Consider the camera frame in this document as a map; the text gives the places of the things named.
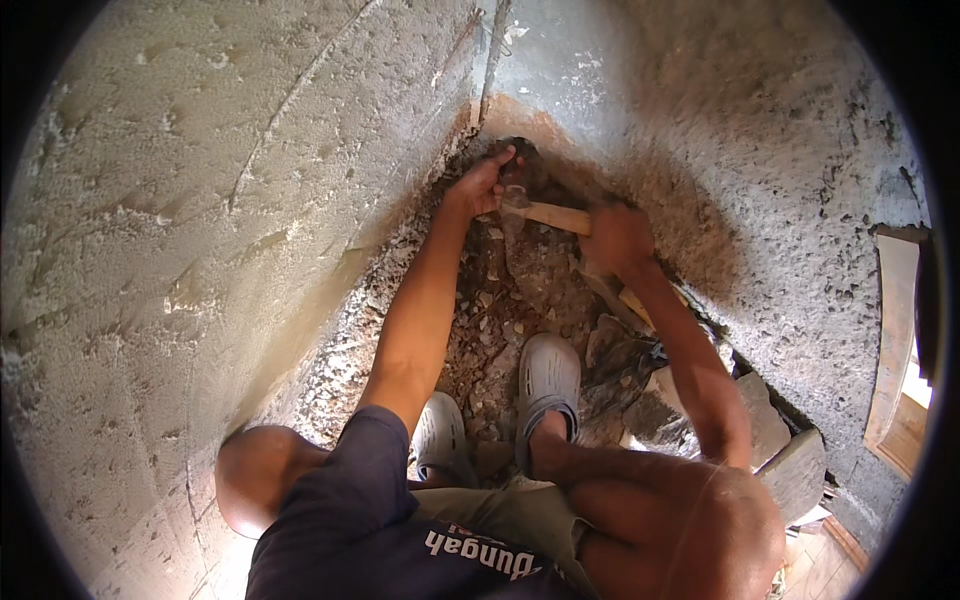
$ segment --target black border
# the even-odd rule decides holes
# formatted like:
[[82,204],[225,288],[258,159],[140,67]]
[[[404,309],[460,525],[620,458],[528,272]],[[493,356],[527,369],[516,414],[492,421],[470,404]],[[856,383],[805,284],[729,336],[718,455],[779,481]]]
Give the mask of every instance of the black border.
[[[13,169],[50,82],[106,0],[0,2],[2,10],[2,206]],[[957,297],[960,228],[960,19],[957,2],[833,0],[867,48],[907,121],[924,168],[940,268],[937,392],[923,462],[891,535],[855,597],[956,597],[960,507]],[[7,598],[87,593],[53,542],[23,477],[3,417],[3,577]]]

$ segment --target hammer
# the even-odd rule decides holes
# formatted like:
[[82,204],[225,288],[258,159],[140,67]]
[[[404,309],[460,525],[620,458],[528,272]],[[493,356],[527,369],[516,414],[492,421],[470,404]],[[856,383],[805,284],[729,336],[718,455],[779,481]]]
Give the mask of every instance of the hammer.
[[590,235],[590,213],[556,204],[533,203],[527,199],[527,190],[522,185],[507,185],[503,190],[500,212],[504,217],[517,215],[551,227]]

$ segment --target cement wall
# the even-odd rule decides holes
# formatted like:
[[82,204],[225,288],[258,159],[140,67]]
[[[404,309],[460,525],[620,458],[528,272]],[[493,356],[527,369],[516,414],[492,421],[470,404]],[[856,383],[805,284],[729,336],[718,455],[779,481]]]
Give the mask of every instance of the cement wall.
[[649,213],[660,257],[826,437],[836,510],[873,549],[903,484],[861,442],[876,379],[871,226],[929,225],[863,49],[819,1],[517,1],[484,130]]
[[471,3],[414,4],[117,1],[52,88],[3,231],[4,396],[95,595],[242,594],[216,450],[479,99]]

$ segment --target wooden hammer handle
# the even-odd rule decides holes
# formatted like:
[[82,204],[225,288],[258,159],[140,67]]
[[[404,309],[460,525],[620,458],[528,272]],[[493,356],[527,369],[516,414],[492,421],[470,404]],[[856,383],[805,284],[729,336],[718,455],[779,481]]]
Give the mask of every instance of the wooden hammer handle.
[[551,227],[590,235],[590,213],[576,208],[557,206],[556,204],[530,203],[524,215],[527,219],[547,224]]

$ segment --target person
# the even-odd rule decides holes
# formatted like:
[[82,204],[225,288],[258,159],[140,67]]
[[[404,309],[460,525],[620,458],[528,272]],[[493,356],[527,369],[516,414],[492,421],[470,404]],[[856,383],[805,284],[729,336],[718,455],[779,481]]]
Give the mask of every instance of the person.
[[[702,460],[576,445],[580,359],[542,333],[520,360],[516,459],[552,485],[474,488],[460,411],[434,386],[470,221],[497,207],[499,170],[515,152],[480,161],[444,195],[333,451],[280,426],[237,434],[220,450],[220,511],[259,538],[248,598],[702,600],[769,589],[783,523],[750,472],[743,401],[673,295],[640,210],[594,209],[580,245],[647,308]],[[418,483],[406,480],[411,438]]]

